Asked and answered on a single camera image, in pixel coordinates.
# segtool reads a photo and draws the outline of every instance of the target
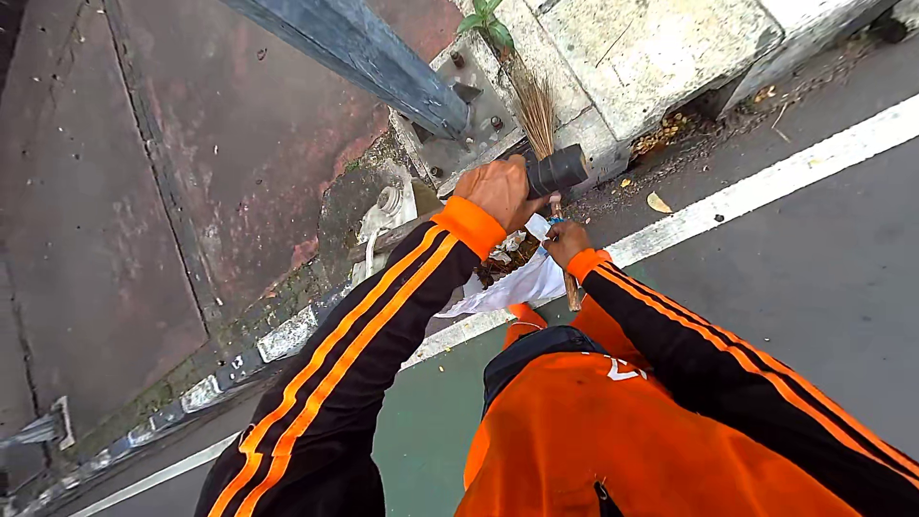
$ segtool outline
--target dry leaf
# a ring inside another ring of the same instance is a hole
[[[776,85],[772,85],[770,87],[765,87],[759,90],[759,92],[756,93],[756,96],[753,97],[753,102],[758,104],[767,98],[771,98],[775,96],[776,96]]]
[[[652,192],[648,194],[648,206],[655,209],[657,212],[663,213],[673,213],[674,210],[667,206],[667,203],[657,195],[657,192]]]

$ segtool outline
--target green plant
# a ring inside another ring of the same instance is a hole
[[[462,19],[457,27],[457,34],[478,29],[498,50],[512,51],[514,39],[511,38],[510,30],[494,16],[494,10],[501,2],[502,0],[472,0],[475,12]]]

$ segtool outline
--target right hand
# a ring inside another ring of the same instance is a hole
[[[491,215],[511,234],[546,204],[549,196],[528,200],[527,162],[521,155],[475,168],[462,175],[453,193]]]
[[[563,270],[568,269],[568,263],[575,255],[591,247],[587,230],[574,221],[553,224],[546,237],[548,240],[544,241],[542,246]]]

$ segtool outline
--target striped sleeve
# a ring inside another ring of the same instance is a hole
[[[632,279],[605,252],[582,251],[568,270],[679,405],[782,454],[862,514],[919,511],[919,464],[787,365]]]
[[[199,517],[382,515],[370,460],[384,391],[425,327],[505,231],[451,198],[332,311],[211,469]]]

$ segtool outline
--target pavement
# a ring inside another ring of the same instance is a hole
[[[709,135],[718,145],[689,139],[669,157],[631,170],[630,187],[607,184],[588,197],[593,204],[577,205],[584,209],[578,217],[591,219],[587,228],[595,243],[616,242],[664,218],[645,203],[651,191],[681,210],[919,94],[919,39],[860,53],[843,67],[849,50],[828,53],[811,64],[812,74],[778,84],[779,109],[764,109],[723,140]],[[919,361],[913,346],[919,331],[910,300],[919,289],[911,274],[919,235],[909,221],[919,216],[912,194],[919,188],[919,139],[889,146],[627,272],[775,355],[881,438],[917,456],[919,412],[912,394],[919,380],[912,365]],[[704,153],[693,151],[699,147]],[[680,155],[691,159],[679,162]],[[676,170],[668,168],[674,160],[682,164]],[[571,317],[562,300],[539,311],[551,323]],[[448,515],[455,509],[481,416],[482,368],[500,349],[504,331],[493,328],[397,376],[374,447],[388,514]],[[80,511],[239,431],[254,403],[234,401],[235,407],[181,440],[156,443],[143,461],[98,482],[54,515]],[[188,514],[208,466],[81,515]]]
[[[426,59],[460,21],[446,1],[369,4]],[[82,438],[312,259],[323,193],[387,110],[217,0],[34,0],[20,32],[2,352],[26,347],[37,407],[68,395]]]

